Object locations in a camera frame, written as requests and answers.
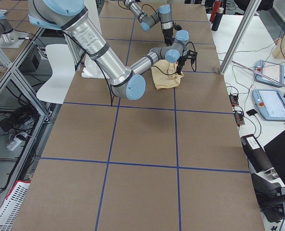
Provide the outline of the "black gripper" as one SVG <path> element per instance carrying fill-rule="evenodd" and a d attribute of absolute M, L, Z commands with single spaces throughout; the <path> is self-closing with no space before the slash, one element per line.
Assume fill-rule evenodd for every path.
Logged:
<path fill-rule="evenodd" d="M 186 62 L 186 55 L 181 56 L 181 57 L 178 59 L 178 65 L 177 65 L 177 67 L 176 67 L 176 73 L 177 73 L 178 75 L 181 74 L 181 71 L 182 71 L 183 66 L 185 65 L 185 62 Z"/>
<path fill-rule="evenodd" d="M 162 29 L 162 33 L 164 36 L 164 42 L 166 45 L 171 45 L 174 41 L 173 38 L 173 28 L 169 28 L 169 29 Z"/>

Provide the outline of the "robot arm grey silver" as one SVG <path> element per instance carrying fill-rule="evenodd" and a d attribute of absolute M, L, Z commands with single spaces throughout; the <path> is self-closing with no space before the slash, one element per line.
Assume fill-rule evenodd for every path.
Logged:
<path fill-rule="evenodd" d="M 154 10 L 154 13 L 148 15 L 143 11 L 143 7 L 140 7 L 138 3 L 134 0 L 124 0 L 124 5 L 129 9 L 135 17 L 138 19 L 140 26 L 143 31 L 149 31 L 157 23 L 161 24 L 161 30 L 164 37 L 164 42 L 167 46 L 171 46 L 173 38 L 173 28 L 174 23 L 171 15 L 170 5 L 162 5 L 157 10 Z"/>
<path fill-rule="evenodd" d="M 140 99 L 146 83 L 141 75 L 159 60 L 170 63 L 184 63 L 188 58 L 187 43 L 189 33 L 180 29 L 173 34 L 175 27 L 169 5 L 160 6 L 148 16 L 133 0 L 124 5 L 139 20 L 144 31 L 161 23 L 165 47 L 153 48 L 132 66 L 125 66 L 99 30 L 88 17 L 88 9 L 82 0 L 30 0 L 28 17 L 31 24 L 48 29 L 61 30 L 71 35 L 86 54 L 104 70 L 109 77 L 111 93 L 119 98 Z"/>

